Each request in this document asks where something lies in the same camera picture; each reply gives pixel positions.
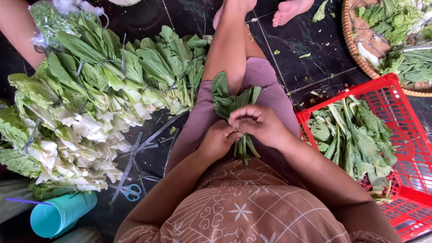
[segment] purple pants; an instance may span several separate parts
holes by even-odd
[[[276,73],[269,61],[261,58],[249,58],[246,62],[246,72],[241,84],[240,93],[254,86],[261,87],[261,92],[255,104],[270,107],[284,126],[295,136],[300,137],[300,126],[292,109],[292,103],[277,82]],[[189,119],[179,134],[171,151],[165,173],[168,173],[184,158],[197,150],[209,128],[221,118],[213,107],[210,95],[212,80],[203,81],[198,91],[197,103],[189,114]],[[279,172],[293,185],[297,175],[293,172],[284,156],[276,149],[267,147],[251,136],[255,149],[261,155],[261,160]]]

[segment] hand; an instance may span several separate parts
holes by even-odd
[[[224,157],[233,143],[238,141],[242,136],[242,132],[236,131],[225,120],[220,120],[207,131],[203,142],[197,149],[197,153],[207,161],[213,163]]]
[[[228,123],[238,131],[255,136],[262,144],[281,150],[292,134],[272,109],[247,105],[231,112]]]

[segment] brown patterned shirt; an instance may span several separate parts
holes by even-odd
[[[328,208],[253,158],[221,166],[200,182],[161,226],[138,226],[118,243],[387,243],[367,231],[347,232]]]

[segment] black marble floor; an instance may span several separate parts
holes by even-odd
[[[255,9],[246,16],[251,33],[276,70],[279,82],[286,89],[297,111],[314,105],[310,102],[312,98],[316,98],[310,93],[313,90],[324,94],[322,99],[316,100],[316,103],[319,103],[324,101],[326,96],[333,97],[347,85],[356,85],[370,80],[357,67],[346,48],[340,16],[342,0],[328,2],[326,17],[316,23],[311,21],[322,1],[316,0],[308,12],[276,28],[272,26],[272,18],[280,2],[278,0],[258,0]],[[107,0],[90,2],[105,8],[110,18],[110,29],[119,36],[126,33],[127,39],[133,40],[157,35],[162,25],[172,27],[180,36],[213,35],[215,32],[212,26],[213,16],[223,0],[141,0],[138,4],[129,7],[120,7]],[[331,16],[330,13],[335,13],[336,17]],[[7,75],[19,72],[27,72],[31,75],[34,71],[2,35],[0,35],[0,50],[3,54],[0,58],[2,84],[0,98],[13,99],[13,89],[7,82]],[[311,54],[310,57],[299,58],[308,53]],[[409,101],[425,131],[432,134],[430,128],[432,98],[409,97]],[[138,131],[144,131],[143,140],[149,137],[168,120],[168,115],[164,112],[154,113],[152,120],[128,134],[128,140],[133,144]],[[173,126],[182,128],[187,116],[184,115]],[[171,136],[168,131],[165,131],[155,140]],[[140,169],[162,176],[170,145],[171,143],[167,142],[159,148],[148,149],[138,154],[137,162]],[[122,169],[126,166],[127,158],[117,163]],[[139,177],[133,170],[129,177],[132,179],[130,183],[144,186],[147,192],[155,185],[155,182],[145,179],[141,184],[141,180],[138,180]],[[114,213],[110,215],[108,203],[111,201],[112,193],[114,193],[113,189],[98,193],[96,208],[78,223],[78,225],[98,226],[106,242],[112,242],[121,221],[137,204],[137,202],[127,201],[120,195],[115,202]]]

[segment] blue scissors handle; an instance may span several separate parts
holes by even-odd
[[[131,184],[127,186],[122,186],[122,190],[120,191],[129,201],[136,201],[140,198],[140,194],[142,192],[141,187],[137,184]]]

